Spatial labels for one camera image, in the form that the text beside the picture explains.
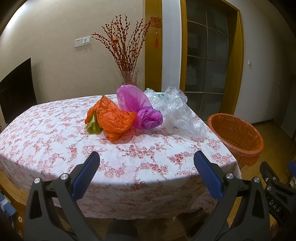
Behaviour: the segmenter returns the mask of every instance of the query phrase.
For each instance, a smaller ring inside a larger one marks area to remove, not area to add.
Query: black screen
[[[6,124],[36,104],[29,58],[0,82],[0,105]]]

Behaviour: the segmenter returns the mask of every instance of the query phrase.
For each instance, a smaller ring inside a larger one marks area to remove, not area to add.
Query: orange trash can
[[[211,115],[207,124],[236,158],[239,168],[257,162],[263,150],[263,139],[254,126],[224,113]]]

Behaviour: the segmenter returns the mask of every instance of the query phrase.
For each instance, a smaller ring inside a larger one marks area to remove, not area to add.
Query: blue object
[[[289,161],[288,169],[294,177],[296,177],[296,164],[293,161]]]
[[[0,193],[0,209],[4,216],[9,218],[16,214],[17,210],[11,205],[11,203]]]
[[[97,152],[92,154],[85,161],[82,170],[72,184],[72,199],[77,201],[83,198],[89,184],[100,166],[100,156]]]
[[[211,196],[220,201],[223,197],[223,187],[220,179],[211,168],[210,161],[201,151],[194,154],[193,161]]]

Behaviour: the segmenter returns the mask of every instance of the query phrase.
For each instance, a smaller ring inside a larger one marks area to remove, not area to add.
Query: glass door
[[[200,0],[186,0],[188,106],[203,120],[218,113],[228,59],[227,16]]]

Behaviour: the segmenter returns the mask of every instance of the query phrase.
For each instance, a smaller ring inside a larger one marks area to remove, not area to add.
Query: screw
[[[62,179],[62,180],[66,180],[67,178],[68,178],[68,174],[67,173],[63,173],[61,176],[60,176],[60,178]]]
[[[39,182],[40,182],[40,178],[39,178],[39,177],[37,177],[37,178],[34,179],[34,183],[35,183],[35,184],[37,184],[37,183],[39,183]]]
[[[227,179],[233,179],[233,174],[232,173],[227,173],[226,178]]]
[[[259,183],[260,182],[260,178],[254,177],[254,182]]]

